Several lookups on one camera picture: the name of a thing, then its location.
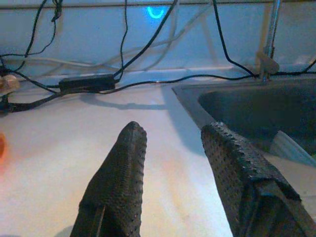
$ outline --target white wall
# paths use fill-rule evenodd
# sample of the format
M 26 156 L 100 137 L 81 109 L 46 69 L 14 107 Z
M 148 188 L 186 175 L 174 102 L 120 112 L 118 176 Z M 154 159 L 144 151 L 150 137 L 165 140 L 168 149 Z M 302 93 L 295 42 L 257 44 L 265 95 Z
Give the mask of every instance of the white wall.
M 178 29 L 204 5 L 182 5 Z M 255 66 L 256 52 L 263 46 L 264 22 L 269 19 L 268 3 L 221 4 L 219 14 L 232 59 L 244 65 Z M 275 59 L 283 69 L 299 69 L 316 55 L 315 25 L 316 2 L 284 3 L 281 10 L 277 35 Z M 24 53 L 29 43 L 36 9 L 0 10 L 0 53 Z M 33 51 L 40 50 L 50 39 L 53 9 L 45 9 L 40 18 Z M 125 49 L 144 45 L 156 30 L 160 19 L 151 19 L 145 6 L 128 8 L 129 33 Z M 170 30 L 166 23 L 158 40 L 165 39 Z M 41 57 L 56 57 L 98 63 L 119 53 L 123 35 L 123 8 L 67 7 L 58 21 L 58 34 L 53 45 Z M 136 61 L 133 68 L 148 65 L 159 56 L 159 50 L 147 53 Z M 156 69 L 212 69 L 225 67 L 226 61 L 215 23 L 213 10 L 176 43 Z M 52 69 L 53 65 L 28 63 L 24 72 L 39 75 Z M 54 74 L 88 73 L 78 68 L 62 68 Z

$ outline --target sink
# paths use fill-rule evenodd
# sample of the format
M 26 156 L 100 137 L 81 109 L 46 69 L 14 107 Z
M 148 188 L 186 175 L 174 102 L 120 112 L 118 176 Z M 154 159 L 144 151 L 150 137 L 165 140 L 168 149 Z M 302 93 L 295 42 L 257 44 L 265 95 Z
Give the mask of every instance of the sink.
M 173 88 L 199 128 L 213 121 L 268 151 L 279 130 L 316 154 L 316 79 L 276 79 Z

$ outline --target sink basin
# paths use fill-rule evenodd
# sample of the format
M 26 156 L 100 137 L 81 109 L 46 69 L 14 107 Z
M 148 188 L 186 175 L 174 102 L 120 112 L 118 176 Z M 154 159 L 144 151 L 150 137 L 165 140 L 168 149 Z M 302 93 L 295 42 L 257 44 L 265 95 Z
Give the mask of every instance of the sink basin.
M 183 85 L 173 88 L 195 123 L 221 121 L 268 151 L 279 130 L 316 153 L 316 79 Z

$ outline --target faucet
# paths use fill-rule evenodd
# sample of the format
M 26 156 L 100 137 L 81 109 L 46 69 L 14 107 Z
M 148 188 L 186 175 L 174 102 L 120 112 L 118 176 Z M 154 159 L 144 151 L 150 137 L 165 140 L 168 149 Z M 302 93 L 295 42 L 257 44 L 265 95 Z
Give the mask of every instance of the faucet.
M 277 31 L 277 22 L 281 3 L 281 0 L 274 0 L 273 2 L 266 46 L 263 48 L 263 52 L 257 53 L 257 56 L 260 58 L 259 78 L 263 83 L 267 83 L 270 78 L 270 74 L 274 74 L 279 71 L 279 64 L 275 60 L 273 60 L 273 55 L 275 49 L 274 41 Z

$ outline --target white countertop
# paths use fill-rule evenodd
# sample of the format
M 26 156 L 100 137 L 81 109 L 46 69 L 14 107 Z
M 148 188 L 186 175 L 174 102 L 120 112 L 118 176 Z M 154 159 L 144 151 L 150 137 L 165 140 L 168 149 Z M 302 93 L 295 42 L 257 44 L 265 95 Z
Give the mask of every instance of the white countertop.
M 8 142 L 0 160 L 0 237 L 69 236 L 88 182 L 132 120 L 148 137 L 141 236 L 231 237 L 200 130 L 172 86 L 68 96 L 0 118 Z M 34 89 L 17 99 L 41 94 Z M 315 170 L 269 160 L 308 198 L 316 217 Z

